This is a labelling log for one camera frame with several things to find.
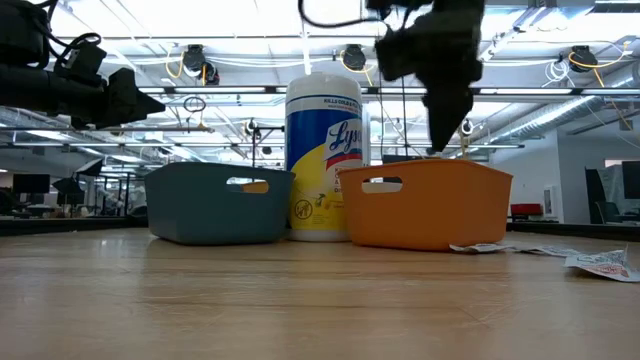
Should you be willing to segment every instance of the plastic basket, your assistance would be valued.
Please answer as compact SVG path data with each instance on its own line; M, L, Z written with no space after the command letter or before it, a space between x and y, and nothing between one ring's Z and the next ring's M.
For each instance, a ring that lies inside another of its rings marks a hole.
M166 165L145 177L149 229L158 237L185 245L277 241L285 232L294 176L223 164ZM266 183L227 185L233 177Z
M418 160L339 173L347 229L358 245L447 251L500 241L512 176L464 160ZM398 177L393 186L363 181Z

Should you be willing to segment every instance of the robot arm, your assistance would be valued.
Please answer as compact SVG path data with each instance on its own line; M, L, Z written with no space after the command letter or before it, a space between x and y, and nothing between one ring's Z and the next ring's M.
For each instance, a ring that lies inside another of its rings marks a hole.
M432 146L442 151L473 107L469 85L482 77L477 53L484 0L367 0L367 8L378 12L380 18L341 24L310 21L304 14L303 0L298 1L298 9L310 24L332 28L382 21L392 6L406 8L406 21L411 11L429 4L431 12L419 16L409 28L403 24L399 30L389 29L376 41L375 49L386 81L415 74L426 87L422 101L429 110Z
M0 33L6 34L0 39L0 105L70 115L75 128L117 126L165 110L136 88L131 69L116 71L108 82L97 74L106 56L98 47L98 34L82 35L70 44L55 38L49 21L56 4L0 2ZM50 39L65 46L62 54L51 48ZM49 53L58 59L54 71L44 70Z

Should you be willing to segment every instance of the lysol label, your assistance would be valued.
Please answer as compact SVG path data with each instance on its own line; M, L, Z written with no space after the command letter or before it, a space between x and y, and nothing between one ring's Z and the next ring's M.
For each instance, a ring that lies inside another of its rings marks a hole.
M287 103L286 167L296 174L292 228L345 230L337 173L362 166L362 108L351 98L310 95Z

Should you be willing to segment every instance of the paper scrap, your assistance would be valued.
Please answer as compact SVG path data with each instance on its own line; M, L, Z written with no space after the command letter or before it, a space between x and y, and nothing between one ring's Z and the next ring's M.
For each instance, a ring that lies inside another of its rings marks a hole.
M453 251L463 252L467 254L489 254L514 248L512 245L500 244L476 244L471 246L449 245L449 247Z
M536 246L533 248L518 248L518 252L537 254L537 255L549 255L558 257L578 256L584 255L580 251L573 249L563 249L557 246Z
M616 250L594 255L569 256L565 267L575 267L592 274L623 282L640 282L640 272L631 268L625 250Z

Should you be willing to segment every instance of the orange basket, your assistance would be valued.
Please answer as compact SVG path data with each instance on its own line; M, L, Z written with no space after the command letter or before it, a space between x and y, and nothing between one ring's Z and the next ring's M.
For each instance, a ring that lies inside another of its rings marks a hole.
M449 245L494 243L505 235L512 176L501 171L438 159L338 175L355 244L448 251ZM402 185L365 183L381 177L400 178Z

